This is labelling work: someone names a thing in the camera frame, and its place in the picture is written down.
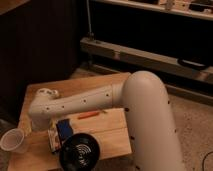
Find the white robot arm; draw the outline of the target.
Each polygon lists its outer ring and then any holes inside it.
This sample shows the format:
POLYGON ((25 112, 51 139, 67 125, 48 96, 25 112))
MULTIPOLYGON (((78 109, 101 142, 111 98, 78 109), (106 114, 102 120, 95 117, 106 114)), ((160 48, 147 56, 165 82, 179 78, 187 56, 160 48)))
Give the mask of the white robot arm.
POLYGON ((55 116, 122 108, 134 165, 138 171, 186 171, 166 87, 149 71, 137 71, 123 82, 60 98, 48 88, 38 90, 28 116, 36 131, 46 130, 55 116))

